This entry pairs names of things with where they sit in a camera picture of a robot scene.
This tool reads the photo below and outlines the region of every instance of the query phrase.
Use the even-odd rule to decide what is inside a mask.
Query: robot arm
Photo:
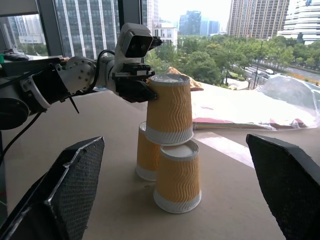
[[[55,102],[85,95],[94,86],[105,86],[131,103],[156,99],[145,83],[155,72],[141,58],[161,43],[146,26],[126,23],[114,57],[75,56],[65,66],[51,64],[19,81],[0,78],[0,130],[17,128],[28,116],[45,112]]]

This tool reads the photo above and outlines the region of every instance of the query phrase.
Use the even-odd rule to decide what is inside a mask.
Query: paper cup
[[[144,180],[156,181],[160,146],[150,142],[146,136],[146,122],[140,124],[138,149],[136,157],[136,173]]]
[[[180,145],[193,137],[190,79],[178,74],[153,76],[149,87],[157,100],[148,102],[145,136],[162,146]]]
[[[161,209],[183,214],[201,201],[198,153],[191,140],[179,146],[161,146],[153,193]]]

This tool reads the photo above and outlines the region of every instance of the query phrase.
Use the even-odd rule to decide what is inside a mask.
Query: street lamp
[[[278,52],[276,54],[277,69],[279,69],[279,61],[278,61],[279,51],[280,51],[280,47],[278,47]]]
[[[228,54],[228,66],[230,67],[229,58],[230,58],[230,50]],[[228,69],[226,69],[226,74],[225,74],[225,85],[227,85],[227,81],[228,81]]]
[[[262,58],[261,52],[262,52],[262,44],[263,44],[263,43],[264,43],[264,41],[261,41],[260,57],[259,57],[260,60],[258,59],[258,63],[256,64],[256,72],[255,72],[255,77],[254,77],[253,89],[255,89],[255,86],[256,86],[256,80],[257,80],[257,75],[258,75],[259,63],[260,63],[261,58]]]

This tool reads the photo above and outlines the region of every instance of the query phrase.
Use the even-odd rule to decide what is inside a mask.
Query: clear plastic sheet
[[[229,90],[202,83],[191,92],[194,129],[285,130],[320,125],[320,87],[274,75],[256,90]]]

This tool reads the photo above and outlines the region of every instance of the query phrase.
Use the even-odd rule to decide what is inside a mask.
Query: skyscraper
[[[282,30],[290,0],[232,0],[227,33],[268,39]]]
[[[158,0],[142,0],[142,23],[153,33],[157,23],[160,22]]]
[[[11,48],[18,44],[46,44],[38,14],[3,17],[0,23]]]
[[[299,34],[306,45],[320,41],[320,0],[290,2],[283,30],[278,35],[297,39]]]
[[[208,17],[201,17],[201,26],[200,26],[200,35],[201,36],[208,36],[209,35],[209,18]]]
[[[187,11],[185,15],[181,15],[179,31],[182,35],[200,35],[201,12]]]
[[[217,34],[219,33],[220,23],[218,21],[209,22],[209,33],[208,34]]]
[[[55,0],[64,54],[97,58],[120,33],[117,0]]]

